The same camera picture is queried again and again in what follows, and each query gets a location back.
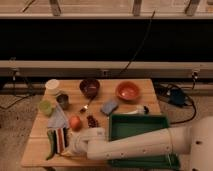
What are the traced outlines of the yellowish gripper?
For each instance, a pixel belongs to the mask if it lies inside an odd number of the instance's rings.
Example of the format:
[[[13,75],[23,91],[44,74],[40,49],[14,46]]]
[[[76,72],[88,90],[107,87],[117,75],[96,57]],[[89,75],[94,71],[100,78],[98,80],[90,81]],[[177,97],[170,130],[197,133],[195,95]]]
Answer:
[[[82,156],[87,153],[87,143],[82,139],[80,133],[71,133],[69,135],[68,146],[61,153],[65,157]]]

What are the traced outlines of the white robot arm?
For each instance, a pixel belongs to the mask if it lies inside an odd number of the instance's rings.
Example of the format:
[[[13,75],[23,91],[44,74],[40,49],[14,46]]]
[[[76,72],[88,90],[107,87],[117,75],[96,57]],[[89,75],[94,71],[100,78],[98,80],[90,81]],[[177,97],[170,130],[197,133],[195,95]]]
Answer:
[[[125,159],[165,154],[189,154],[189,171],[213,171],[213,116],[192,126],[156,131],[108,141],[105,129],[89,128],[74,133],[64,154],[85,155],[90,160]]]

